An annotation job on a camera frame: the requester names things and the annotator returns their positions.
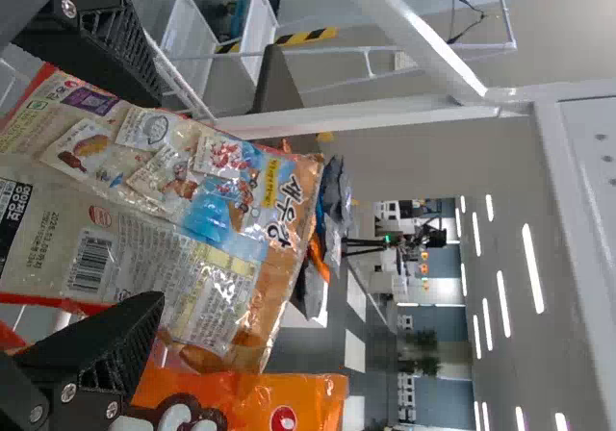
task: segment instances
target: yellow black warning stripe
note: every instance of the yellow black warning stripe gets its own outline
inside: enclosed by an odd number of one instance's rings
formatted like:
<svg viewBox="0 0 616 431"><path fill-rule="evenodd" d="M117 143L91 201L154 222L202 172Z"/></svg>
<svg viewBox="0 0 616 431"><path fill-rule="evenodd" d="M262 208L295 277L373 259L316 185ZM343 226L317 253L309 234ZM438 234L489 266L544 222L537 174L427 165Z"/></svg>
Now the yellow black warning stripe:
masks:
<svg viewBox="0 0 616 431"><path fill-rule="evenodd" d="M293 46L296 44L312 43L322 39L335 38L338 35L337 27L326 27L324 29L313 30L312 32L300 32L298 34L283 35L279 37L275 44L279 46ZM240 42L225 44L217 49L217 54L237 53L240 51Z"/></svg>

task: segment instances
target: red logo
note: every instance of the red logo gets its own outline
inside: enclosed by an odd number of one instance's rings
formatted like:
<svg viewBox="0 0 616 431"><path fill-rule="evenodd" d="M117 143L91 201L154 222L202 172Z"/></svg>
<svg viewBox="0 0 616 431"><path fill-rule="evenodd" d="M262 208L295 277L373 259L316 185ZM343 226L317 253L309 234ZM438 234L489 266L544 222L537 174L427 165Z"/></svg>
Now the red logo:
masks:
<svg viewBox="0 0 616 431"><path fill-rule="evenodd" d="M109 227L112 225L112 216L104 208L91 206L88 213L90 214L90 219L94 224L98 224L103 227Z"/></svg>
<svg viewBox="0 0 616 431"><path fill-rule="evenodd" d="M273 411L269 422L271 431L295 431L297 429L297 416L291 407L282 405Z"/></svg>

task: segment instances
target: orange snack package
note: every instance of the orange snack package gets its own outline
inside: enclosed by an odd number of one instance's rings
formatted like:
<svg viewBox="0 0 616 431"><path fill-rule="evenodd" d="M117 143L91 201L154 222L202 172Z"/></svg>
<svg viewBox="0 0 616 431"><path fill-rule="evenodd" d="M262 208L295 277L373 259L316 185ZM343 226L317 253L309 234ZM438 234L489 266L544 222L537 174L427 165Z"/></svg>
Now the orange snack package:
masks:
<svg viewBox="0 0 616 431"><path fill-rule="evenodd" d="M195 375L149 363L122 429L337 431L347 397L343 375L219 372Z"/></svg>

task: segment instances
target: ceiling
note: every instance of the ceiling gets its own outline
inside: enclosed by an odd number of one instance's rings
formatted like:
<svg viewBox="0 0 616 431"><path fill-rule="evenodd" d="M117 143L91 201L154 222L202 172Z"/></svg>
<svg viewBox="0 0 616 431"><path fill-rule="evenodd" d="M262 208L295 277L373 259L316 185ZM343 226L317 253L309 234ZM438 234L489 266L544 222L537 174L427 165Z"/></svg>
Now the ceiling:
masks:
<svg viewBox="0 0 616 431"><path fill-rule="evenodd" d="M518 160L486 161L490 192L466 195L461 217L461 254L466 268L467 322L474 348L475 400L486 402L490 428L517 431L515 408L523 409L527 431L556 431L562 413L569 430L608 429L594 365L581 318L569 254L556 212L540 139L512 139ZM492 195L489 221L485 193ZM460 200L456 206L461 208ZM473 228L477 216L481 256ZM545 311L533 300L522 229L529 225ZM504 335L497 271L503 274L511 337ZM494 348L489 351L482 309L486 298ZM479 321L482 358L475 355L473 315ZM485 430L483 417L481 429Z"/></svg>

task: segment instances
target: barcode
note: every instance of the barcode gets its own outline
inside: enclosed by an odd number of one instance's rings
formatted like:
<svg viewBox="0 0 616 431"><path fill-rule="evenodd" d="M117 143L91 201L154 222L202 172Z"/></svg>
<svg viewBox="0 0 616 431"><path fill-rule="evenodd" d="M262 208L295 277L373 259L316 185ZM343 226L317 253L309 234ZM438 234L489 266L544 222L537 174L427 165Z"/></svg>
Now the barcode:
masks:
<svg viewBox="0 0 616 431"><path fill-rule="evenodd" d="M9 202L11 202L11 195L13 195L15 183L0 179L0 219L4 217L4 213L7 211Z"/></svg>
<svg viewBox="0 0 616 431"><path fill-rule="evenodd" d="M72 290L97 293L105 275L105 267L112 251L112 241L83 237L72 269L68 286Z"/></svg>

